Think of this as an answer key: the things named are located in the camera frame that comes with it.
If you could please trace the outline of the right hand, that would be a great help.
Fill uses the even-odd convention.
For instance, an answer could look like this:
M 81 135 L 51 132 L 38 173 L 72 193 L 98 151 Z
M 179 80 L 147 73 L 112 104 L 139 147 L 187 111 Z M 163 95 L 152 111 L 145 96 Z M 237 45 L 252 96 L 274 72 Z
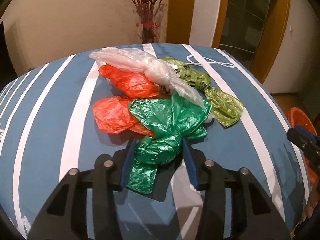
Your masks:
M 311 218 L 313 211 L 316 208 L 318 202 L 319 202 L 319 194 L 317 192 L 316 186 L 314 186 L 311 190 L 306 207 L 304 208 L 300 223 L 304 222 L 306 218 Z

